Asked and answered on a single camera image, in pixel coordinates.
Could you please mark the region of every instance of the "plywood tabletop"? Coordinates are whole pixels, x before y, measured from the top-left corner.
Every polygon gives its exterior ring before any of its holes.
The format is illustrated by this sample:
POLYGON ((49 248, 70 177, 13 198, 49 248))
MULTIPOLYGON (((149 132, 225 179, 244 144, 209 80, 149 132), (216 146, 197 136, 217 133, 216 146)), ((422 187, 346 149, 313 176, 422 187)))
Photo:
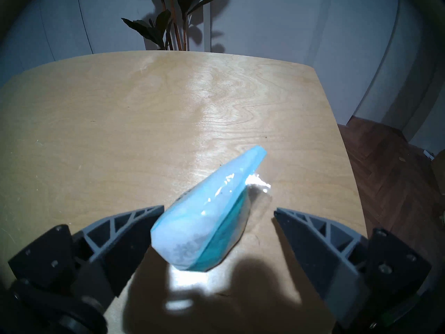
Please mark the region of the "plywood tabletop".
POLYGON ((57 224, 72 233, 164 204, 254 145, 273 197, 225 261, 179 272, 151 248, 106 312, 110 333, 324 332, 334 319, 281 246, 276 207, 366 235, 351 165, 313 68, 216 53, 135 51, 76 57, 0 90, 0 273, 57 224), (170 311, 169 300, 191 300, 170 311))

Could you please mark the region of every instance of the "plastic bag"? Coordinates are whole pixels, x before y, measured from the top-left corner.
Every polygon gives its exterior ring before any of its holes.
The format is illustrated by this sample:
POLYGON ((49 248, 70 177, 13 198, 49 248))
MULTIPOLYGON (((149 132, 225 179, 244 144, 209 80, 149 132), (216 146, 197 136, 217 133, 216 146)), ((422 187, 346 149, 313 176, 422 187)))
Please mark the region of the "plastic bag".
POLYGON ((249 189, 270 190, 255 173, 266 154, 255 146, 179 197, 151 229, 159 255, 180 270, 204 272, 218 265, 246 227, 249 189))

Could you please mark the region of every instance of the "wood grain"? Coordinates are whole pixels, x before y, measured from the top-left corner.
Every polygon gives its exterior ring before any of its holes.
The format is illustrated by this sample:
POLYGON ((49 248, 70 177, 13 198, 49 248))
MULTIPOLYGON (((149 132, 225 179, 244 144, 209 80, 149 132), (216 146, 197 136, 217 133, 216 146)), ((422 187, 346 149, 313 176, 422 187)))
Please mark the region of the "wood grain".
POLYGON ((240 243, 208 273, 173 270, 150 249, 106 313, 110 332, 325 333, 332 326, 271 220, 280 206, 366 234, 351 165, 313 68, 215 53, 96 54, 13 77, 0 99, 6 284, 13 280, 7 260, 51 227, 68 223, 76 232, 115 213, 169 206, 261 145, 272 173, 266 211, 251 216, 240 243), (194 300, 189 312, 167 313, 165 302, 185 294, 194 300))
POLYGON ((443 269, 445 210, 431 161, 400 130, 352 117, 339 126, 357 182, 368 235, 383 227, 427 259, 433 285, 443 269))

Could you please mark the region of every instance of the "plant stem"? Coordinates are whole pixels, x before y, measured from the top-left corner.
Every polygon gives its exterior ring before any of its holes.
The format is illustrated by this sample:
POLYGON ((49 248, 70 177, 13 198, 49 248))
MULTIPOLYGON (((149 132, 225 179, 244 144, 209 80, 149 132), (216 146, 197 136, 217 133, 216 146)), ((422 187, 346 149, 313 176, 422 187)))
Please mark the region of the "plant stem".
POLYGON ((173 27, 175 28, 177 49, 179 51, 182 51, 182 48, 181 48, 181 38, 179 37, 179 31, 178 31, 177 25, 176 25, 175 2, 173 0, 170 0, 170 2, 171 2, 171 18, 173 20, 173 27))
POLYGON ((186 19, 183 20, 183 39, 184 39, 184 51, 187 51, 187 37, 186 37, 186 26, 187 21, 186 19))
MULTIPOLYGON (((164 11, 166 11, 167 7, 165 6, 165 0, 161 0, 161 3, 162 3, 162 9, 164 11)), ((167 50, 167 46, 168 46, 168 44, 170 44, 170 50, 173 50, 173 43, 171 42, 171 35, 170 35, 170 33, 165 33, 165 39, 166 39, 165 49, 167 50)))

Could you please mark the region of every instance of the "bolt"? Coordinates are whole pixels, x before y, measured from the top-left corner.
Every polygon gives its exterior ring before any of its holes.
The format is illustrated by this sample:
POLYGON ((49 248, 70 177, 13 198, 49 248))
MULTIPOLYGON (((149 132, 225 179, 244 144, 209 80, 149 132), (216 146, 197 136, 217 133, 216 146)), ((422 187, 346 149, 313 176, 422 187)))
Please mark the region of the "bolt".
POLYGON ((406 255, 406 258, 409 259, 411 262, 415 262, 417 260, 417 257, 415 257, 413 254, 406 255))
POLYGON ((393 272, 393 269, 388 266, 386 263, 382 263, 379 266, 379 270, 383 273, 383 274, 391 274, 393 272))
POLYGON ((386 237, 387 236, 387 234, 385 232, 381 231, 381 230, 378 230, 377 234, 382 236, 382 237, 386 237))

